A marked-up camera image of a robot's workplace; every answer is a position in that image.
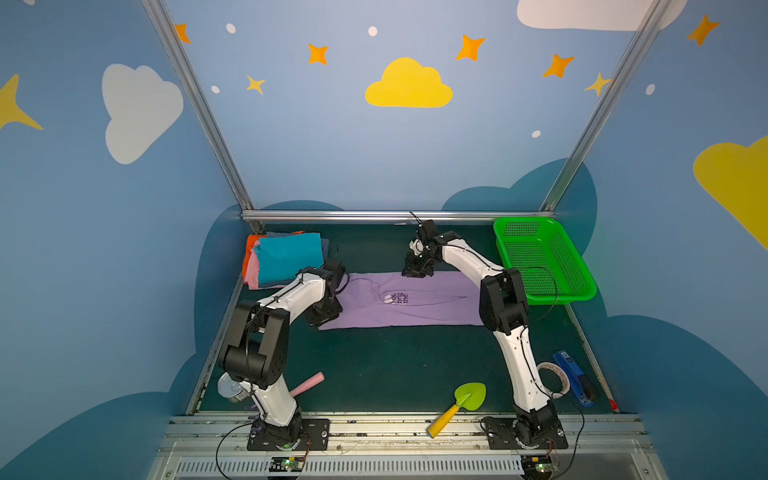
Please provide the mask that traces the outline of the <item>aluminium front rail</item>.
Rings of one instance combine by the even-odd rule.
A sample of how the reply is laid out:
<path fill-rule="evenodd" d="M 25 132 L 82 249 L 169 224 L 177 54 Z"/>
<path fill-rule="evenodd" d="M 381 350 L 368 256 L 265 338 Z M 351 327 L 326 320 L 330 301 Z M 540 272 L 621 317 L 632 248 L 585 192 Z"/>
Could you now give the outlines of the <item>aluminium front rail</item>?
<path fill-rule="evenodd" d="M 458 414 L 436 438 L 431 413 L 318 413 L 330 421 L 325 451 L 248 451 L 249 419 L 218 413 L 171 420 L 151 479 L 522 479 L 522 456 L 549 457 L 551 479 L 664 479 L 635 415 L 561 418 L 567 449 L 491 450 L 482 414 Z M 298 475 L 270 474 L 272 457 L 303 457 Z"/>

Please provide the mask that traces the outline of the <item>right circuit board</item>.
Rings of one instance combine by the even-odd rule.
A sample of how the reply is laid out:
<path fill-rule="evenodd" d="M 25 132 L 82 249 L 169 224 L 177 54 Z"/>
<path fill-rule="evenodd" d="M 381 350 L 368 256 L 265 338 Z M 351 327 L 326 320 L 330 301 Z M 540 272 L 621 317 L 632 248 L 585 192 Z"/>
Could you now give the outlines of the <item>right circuit board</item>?
<path fill-rule="evenodd" d="M 520 464 L 523 470 L 523 480 L 550 480 L 554 465 L 549 457 L 522 456 Z"/>

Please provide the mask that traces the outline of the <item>aluminium frame back bar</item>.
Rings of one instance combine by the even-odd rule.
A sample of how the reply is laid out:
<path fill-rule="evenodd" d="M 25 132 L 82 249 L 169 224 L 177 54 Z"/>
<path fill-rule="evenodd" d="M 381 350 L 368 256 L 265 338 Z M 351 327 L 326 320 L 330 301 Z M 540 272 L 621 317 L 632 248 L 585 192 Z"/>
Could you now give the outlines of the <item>aluminium frame back bar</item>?
<path fill-rule="evenodd" d="M 554 218 L 550 211 L 483 212 L 483 211 L 322 211 L 322 210 L 244 210 L 247 222 L 307 224 L 406 224 L 417 220 L 434 220 L 448 224 L 490 224 L 502 217 Z"/>

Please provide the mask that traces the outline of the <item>white tape roll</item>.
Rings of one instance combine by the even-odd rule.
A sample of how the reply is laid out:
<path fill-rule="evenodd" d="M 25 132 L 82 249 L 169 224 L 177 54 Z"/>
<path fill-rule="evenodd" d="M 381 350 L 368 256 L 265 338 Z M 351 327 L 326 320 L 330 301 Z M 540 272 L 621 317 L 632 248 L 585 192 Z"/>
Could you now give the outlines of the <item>white tape roll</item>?
<path fill-rule="evenodd" d="M 571 386 L 570 379 L 567 376 L 566 372 L 559 365 L 553 362 L 541 362 L 537 365 L 537 370 L 548 371 L 555 374 L 558 377 L 561 384 L 561 389 L 557 392 L 553 392 L 546 386 L 542 386 L 541 390 L 544 392 L 545 395 L 547 395 L 552 399 L 560 399 L 565 397 L 569 393 L 570 386 Z"/>

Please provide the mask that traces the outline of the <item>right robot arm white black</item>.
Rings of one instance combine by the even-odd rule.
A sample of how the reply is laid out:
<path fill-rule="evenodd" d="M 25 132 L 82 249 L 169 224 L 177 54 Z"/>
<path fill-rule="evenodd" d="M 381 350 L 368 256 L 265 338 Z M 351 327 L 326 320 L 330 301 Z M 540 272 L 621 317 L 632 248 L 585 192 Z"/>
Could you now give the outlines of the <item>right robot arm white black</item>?
<path fill-rule="evenodd" d="M 511 379 L 518 443 L 532 448 L 556 436 L 562 425 L 532 352 L 530 307 L 520 271 L 485 258 L 453 231 L 440 232 L 434 221 L 420 220 L 403 275 L 431 276 L 439 262 L 453 266 L 479 289 L 479 317 L 496 338 Z"/>

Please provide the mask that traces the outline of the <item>blue stapler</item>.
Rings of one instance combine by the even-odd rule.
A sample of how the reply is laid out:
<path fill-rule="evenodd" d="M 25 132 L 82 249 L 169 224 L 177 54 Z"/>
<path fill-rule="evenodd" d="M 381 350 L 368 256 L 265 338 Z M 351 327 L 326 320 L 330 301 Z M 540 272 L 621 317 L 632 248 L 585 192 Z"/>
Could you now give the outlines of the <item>blue stapler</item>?
<path fill-rule="evenodd" d="M 593 407 L 600 398 L 597 387 L 584 373 L 575 360 L 565 351 L 556 351 L 553 355 L 555 363 L 565 372 L 570 390 L 574 393 L 579 403 L 587 408 Z"/>

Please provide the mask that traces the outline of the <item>aluminium frame post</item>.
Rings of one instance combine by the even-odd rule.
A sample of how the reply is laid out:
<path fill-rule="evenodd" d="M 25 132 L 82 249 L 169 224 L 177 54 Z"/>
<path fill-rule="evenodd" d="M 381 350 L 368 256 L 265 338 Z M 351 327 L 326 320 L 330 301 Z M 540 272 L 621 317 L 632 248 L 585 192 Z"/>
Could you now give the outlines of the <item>aluminium frame post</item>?
<path fill-rule="evenodd" d="M 191 65 L 189 57 L 172 23 L 171 15 L 164 1 L 143 0 L 142 4 L 150 21 L 171 61 L 171 64 L 181 81 L 192 108 L 199 120 L 201 128 L 218 160 L 218 163 L 234 193 L 240 208 L 241 218 L 254 233 L 262 233 L 264 224 L 260 220 L 246 220 L 245 213 L 254 209 L 253 202 L 247 191 L 245 182 L 237 168 L 230 149 L 214 118 L 210 105 L 205 98 L 198 78 Z"/>
<path fill-rule="evenodd" d="M 590 150 L 606 125 L 612 111 L 619 103 L 625 89 L 641 65 L 653 42 L 662 30 L 662 20 L 670 9 L 672 0 L 655 0 L 642 18 L 628 47 L 613 72 L 612 81 L 607 86 L 590 115 L 573 150 L 555 178 L 550 190 L 542 202 L 539 216 L 556 216 L 556 208 L 586 160 Z"/>

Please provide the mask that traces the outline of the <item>green yellow toy shovel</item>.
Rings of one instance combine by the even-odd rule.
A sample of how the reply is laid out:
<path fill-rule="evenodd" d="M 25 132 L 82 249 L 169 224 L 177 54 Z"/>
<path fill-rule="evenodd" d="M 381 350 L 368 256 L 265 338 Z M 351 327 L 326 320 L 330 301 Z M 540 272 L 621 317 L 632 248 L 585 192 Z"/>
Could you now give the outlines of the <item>green yellow toy shovel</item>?
<path fill-rule="evenodd" d="M 445 411 L 428 428 L 430 438 L 436 438 L 460 410 L 476 411 L 485 401 L 486 385 L 479 382 L 465 383 L 454 391 L 454 405 Z"/>

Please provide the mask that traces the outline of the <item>purple t shirt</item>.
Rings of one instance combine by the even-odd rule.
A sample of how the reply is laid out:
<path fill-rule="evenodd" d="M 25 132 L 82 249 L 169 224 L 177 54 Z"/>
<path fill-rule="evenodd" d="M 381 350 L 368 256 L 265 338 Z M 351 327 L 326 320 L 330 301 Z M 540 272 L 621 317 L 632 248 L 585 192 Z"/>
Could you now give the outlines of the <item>purple t shirt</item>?
<path fill-rule="evenodd" d="M 353 273 L 338 295 L 342 313 L 319 329 L 480 326 L 479 295 L 479 287 L 458 271 L 424 278 Z"/>

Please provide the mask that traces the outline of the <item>aluminium frame left post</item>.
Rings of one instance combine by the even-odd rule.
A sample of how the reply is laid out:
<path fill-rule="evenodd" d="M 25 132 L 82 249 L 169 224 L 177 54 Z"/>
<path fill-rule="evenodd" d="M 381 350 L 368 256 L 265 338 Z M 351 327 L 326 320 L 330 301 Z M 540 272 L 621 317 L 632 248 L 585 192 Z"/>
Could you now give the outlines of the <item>aluminium frame left post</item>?
<path fill-rule="evenodd" d="M 247 191 L 245 182 L 237 168 L 230 149 L 214 118 L 210 105 L 205 98 L 198 78 L 191 65 L 189 57 L 172 23 L 171 15 L 164 1 L 143 0 L 142 4 L 150 21 L 171 61 L 171 64 L 181 81 L 192 108 L 199 120 L 201 128 L 218 160 L 218 163 L 234 193 L 240 208 L 241 218 L 254 233 L 262 233 L 264 224 L 260 220 L 246 220 L 245 213 L 254 209 L 253 202 Z"/>

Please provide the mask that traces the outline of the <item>green plastic perforated basket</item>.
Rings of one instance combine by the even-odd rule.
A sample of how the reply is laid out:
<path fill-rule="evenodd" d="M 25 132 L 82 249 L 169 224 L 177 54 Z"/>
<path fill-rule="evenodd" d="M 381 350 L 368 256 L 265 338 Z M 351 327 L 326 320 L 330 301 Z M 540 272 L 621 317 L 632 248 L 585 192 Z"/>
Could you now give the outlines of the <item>green plastic perforated basket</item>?
<path fill-rule="evenodd" d="M 520 271 L 531 305 L 569 305 L 596 296 L 591 272 L 556 220 L 503 217 L 493 231 L 503 265 Z"/>

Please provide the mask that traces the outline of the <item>grey blue folded t shirt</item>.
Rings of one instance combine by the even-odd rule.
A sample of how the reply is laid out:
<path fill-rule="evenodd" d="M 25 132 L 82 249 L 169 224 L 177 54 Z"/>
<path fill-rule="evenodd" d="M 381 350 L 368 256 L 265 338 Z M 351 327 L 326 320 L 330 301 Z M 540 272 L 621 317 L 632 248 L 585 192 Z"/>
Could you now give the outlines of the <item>grey blue folded t shirt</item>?
<path fill-rule="evenodd" d="M 281 264 L 298 264 L 318 266 L 329 255 L 330 241 L 316 232 L 284 236 L 279 238 L 264 238 L 260 242 L 263 249 L 273 249 Z"/>

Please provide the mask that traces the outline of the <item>left circuit board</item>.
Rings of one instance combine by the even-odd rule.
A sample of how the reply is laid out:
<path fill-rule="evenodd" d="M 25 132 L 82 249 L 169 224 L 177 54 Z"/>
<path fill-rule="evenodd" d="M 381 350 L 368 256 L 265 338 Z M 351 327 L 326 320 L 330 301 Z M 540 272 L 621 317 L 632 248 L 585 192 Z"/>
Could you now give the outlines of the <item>left circuit board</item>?
<path fill-rule="evenodd" d="M 269 462 L 270 474 L 298 475 L 303 472 L 305 461 L 303 457 L 272 457 Z"/>

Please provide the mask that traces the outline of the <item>aluminium frame right post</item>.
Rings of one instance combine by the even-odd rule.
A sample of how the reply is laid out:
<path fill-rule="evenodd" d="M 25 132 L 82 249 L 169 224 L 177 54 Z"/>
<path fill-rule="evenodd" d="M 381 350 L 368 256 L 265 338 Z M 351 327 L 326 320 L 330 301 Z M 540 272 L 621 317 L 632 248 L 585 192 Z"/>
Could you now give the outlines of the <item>aluminium frame right post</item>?
<path fill-rule="evenodd" d="M 653 42 L 662 30 L 662 20 L 670 9 L 672 0 L 655 0 L 642 18 L 628 47 L 613 72 L 612 81 L 607 86 L 590 115 L 573 150 L 555 178 L 550 190 L 542 202 L 539 216 L 556 216 L 556 208 L 586 160 L 590 150 L 606 125 L 612 111 L 619 103 L 625 89 L 641 65 Z"/>

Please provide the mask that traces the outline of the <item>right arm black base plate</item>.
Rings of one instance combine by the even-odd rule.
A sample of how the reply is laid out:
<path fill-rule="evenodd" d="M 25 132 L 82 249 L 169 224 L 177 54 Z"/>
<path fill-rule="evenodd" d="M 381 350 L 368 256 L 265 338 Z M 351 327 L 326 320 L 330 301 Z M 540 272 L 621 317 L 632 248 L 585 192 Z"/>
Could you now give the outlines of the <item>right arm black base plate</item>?
<path fill-rule="evenodd" d="M 544 433 L 533 432 L 529 425 L 517 418 L 485 416 L 480 420 L 481 430 L 491 450 L 547 450 L 567 449 L 568 439 L 561 427 Z"/>

